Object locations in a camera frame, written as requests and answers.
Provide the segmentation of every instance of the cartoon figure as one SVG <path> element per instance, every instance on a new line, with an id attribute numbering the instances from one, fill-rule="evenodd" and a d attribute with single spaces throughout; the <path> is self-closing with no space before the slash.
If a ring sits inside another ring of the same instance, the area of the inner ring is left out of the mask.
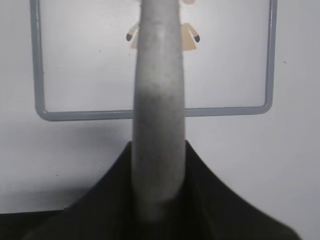
<path id="1" fill-rule="evenodd" d="M 196 0 L 183 0 L 187 5 L 192 5 Z M 130 42 L 132 40 L 131 48 L 138 48 L 139 37 L 139 22 L 136 23 L 127 33 L 126 40 Z M 182 49 L 183 51 L 191 51 L 197 49 L 196 43 L 200 42 L 200 36 L 197 31 L 191 26 L 190 23 L 181 24 L 181 37 L 182 37 Z"/>

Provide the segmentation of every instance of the gray metal frame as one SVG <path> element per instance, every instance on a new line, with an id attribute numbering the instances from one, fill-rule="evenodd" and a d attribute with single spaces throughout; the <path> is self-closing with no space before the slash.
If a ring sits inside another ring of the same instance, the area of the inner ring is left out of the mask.
<path id="1" fill-rule="evenodd" d="M 265 102 L 262 106 L 187 108 L 186 117 L 257 115 L 266 113 L 273 103 L 276 26 L 278 0 L 270 0 L 269 30 L 266 65 Z M 65 111 L 49 112 L 45 106 L 44 74 L 42 61 L 40 0 L 30 0 L 31 35 L 33 53 L 35 109 L 47 121 L 88 121 L 108 119 L 132 119 L 132 110 Z"/>

